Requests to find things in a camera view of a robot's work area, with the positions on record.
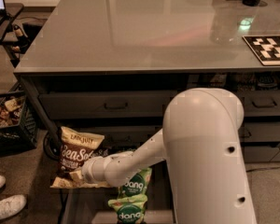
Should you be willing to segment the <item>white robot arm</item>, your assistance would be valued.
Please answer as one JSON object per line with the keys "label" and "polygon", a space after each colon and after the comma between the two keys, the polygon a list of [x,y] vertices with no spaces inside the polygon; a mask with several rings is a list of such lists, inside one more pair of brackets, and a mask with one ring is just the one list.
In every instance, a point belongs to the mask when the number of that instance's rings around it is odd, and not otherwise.
{"label": "white robot arm", "polygon": [[162,128],[134,152],[95,157],[82,180],[111,187],[165,161],[176,224],[257,224],[238,130],[244,109],[233,93],[196,88],[168,104]]}

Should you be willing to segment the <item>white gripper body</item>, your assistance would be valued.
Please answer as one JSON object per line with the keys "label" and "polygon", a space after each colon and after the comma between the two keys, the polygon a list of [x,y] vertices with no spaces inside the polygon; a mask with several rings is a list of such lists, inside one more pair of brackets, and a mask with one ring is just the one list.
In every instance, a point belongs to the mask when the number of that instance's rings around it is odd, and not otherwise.
{"label": "white gripper body", "polygon": [[84,162],[81,167],[83,178],[88,183],[101,183],[105,181],[105,169],[110,163],[109,158],[96,156]]}

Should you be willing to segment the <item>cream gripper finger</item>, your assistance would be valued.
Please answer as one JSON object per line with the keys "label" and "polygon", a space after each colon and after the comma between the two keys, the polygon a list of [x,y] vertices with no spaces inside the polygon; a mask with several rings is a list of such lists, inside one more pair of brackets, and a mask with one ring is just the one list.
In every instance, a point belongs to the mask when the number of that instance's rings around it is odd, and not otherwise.
{"label": "cream gripper finger", "polygon": [[75,171],[72,171],[69,174],[75,182],[82,182],[84,180],[80,169],[76,169]]}

